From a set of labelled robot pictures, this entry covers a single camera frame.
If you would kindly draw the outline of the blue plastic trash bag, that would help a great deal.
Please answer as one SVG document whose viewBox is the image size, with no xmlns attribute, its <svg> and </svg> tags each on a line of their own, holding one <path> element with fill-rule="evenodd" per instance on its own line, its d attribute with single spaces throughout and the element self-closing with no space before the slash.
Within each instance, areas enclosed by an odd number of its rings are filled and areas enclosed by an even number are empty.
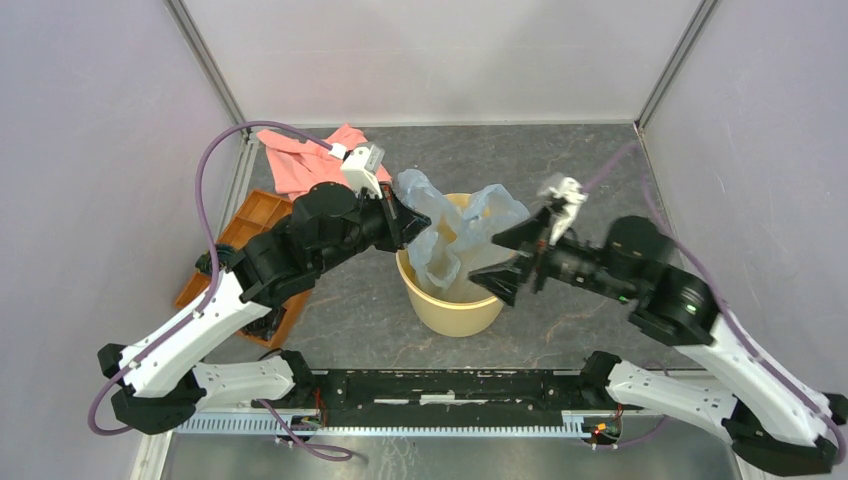
<svg viewBox="0 0 848 480">
<path fill-rule="evenodd" d="M 417 169 L 399 173 L 397 186 L 404 204 L 431 220 L 407 252 L 417 284 L 434 297 L 464 289 L 469 271 L 508 259 L 511 252 L 491 237 L 529 218 L 527 207 L 501 184 L 471 194 L 464 206 L 451 202 Z"/>
</svg>

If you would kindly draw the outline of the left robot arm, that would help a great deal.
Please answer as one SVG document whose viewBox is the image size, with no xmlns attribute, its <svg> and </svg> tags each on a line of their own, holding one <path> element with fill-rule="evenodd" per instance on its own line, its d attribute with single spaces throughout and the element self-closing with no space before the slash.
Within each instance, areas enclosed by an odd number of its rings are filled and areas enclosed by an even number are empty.
<svg viewBox="0 0 848 480">
<path fill-rule="evenodd" d="M 223 365 L 204 359 L 232 334 L 313 289 L 323 274 L 369 248 L 402 250 L 430 224 L 388 183 L 377 193 L 334 182 L 314 186 L 165 325 L 134 344 L 99 351 L 115 418 L 125 429 L 155 435 L 208 408 L 278 400 L 306 405 L 314 381 L 294 354 Z"/>
</svg>

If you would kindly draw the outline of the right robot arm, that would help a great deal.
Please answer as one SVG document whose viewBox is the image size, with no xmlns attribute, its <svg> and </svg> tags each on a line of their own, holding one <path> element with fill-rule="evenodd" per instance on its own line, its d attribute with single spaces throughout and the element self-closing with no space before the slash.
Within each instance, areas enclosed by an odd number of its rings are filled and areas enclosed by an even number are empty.
<svg viewBox="0 0 848 480">
<path fill-rule="evenodd" d="M 629 304 L 629 321 L 642 334 L 720 382 L 698 387 L 596 351 L 577 382 L 585 405 L 612 401 L 683 421 L 775 476 L 827 474 L 846 460 L 846 397 L 809 388 L 762 351 L 704 278 L 672 265 L 676 243 L 651 220 L 616 219 L 600 247 L 551 240 L 552 224 L 552 210 L 543 208 L 494 235 L 510 258 L 472 271 L 470 281 L 507 305 L 522 286 L 539 291 L 550 279 Z"/>
</svg>

